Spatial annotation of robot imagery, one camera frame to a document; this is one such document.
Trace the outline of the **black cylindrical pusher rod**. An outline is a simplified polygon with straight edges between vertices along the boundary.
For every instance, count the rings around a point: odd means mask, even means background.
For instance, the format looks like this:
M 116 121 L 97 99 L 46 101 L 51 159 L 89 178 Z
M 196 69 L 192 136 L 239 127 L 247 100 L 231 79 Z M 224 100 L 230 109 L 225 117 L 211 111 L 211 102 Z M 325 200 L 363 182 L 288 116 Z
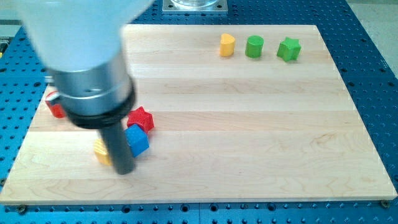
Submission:
M 125 175 L 132 172 L 134 158 L 121 123 L 117 122 L 101 128 L 99 133 L 107 147 L 109 158 L 116 173 Z

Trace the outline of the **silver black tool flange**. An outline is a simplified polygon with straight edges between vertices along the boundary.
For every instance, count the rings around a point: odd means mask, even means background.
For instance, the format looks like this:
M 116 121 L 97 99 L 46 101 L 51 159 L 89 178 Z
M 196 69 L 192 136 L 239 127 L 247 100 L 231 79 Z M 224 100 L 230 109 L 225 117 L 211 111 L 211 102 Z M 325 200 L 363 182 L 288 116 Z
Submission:
M 68 119 L 84 129 L 102 129 L 124 118 L 136 100 L 123 51 L 88 70 L 64 72 L 48 68 Z

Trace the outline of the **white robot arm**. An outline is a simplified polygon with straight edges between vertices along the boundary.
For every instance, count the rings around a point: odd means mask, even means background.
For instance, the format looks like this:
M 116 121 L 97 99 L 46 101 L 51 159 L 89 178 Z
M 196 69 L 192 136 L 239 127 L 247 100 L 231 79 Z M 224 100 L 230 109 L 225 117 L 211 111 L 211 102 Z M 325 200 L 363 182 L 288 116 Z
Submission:
M 150 0 L 15 2 L 69 120 L 100 132 L 121 175 L 134 168 L 121 120 L 135 101 L 121 29 L 151 4 Z

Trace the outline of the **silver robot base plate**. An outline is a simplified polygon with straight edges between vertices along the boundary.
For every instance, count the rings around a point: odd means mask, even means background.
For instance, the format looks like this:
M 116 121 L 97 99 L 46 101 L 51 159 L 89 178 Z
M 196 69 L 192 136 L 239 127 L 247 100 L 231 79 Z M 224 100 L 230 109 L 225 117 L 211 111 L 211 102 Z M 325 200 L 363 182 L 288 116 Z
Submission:
M 227 0 L 163 0 L 162 11 L 178 12 L 227 12 Z

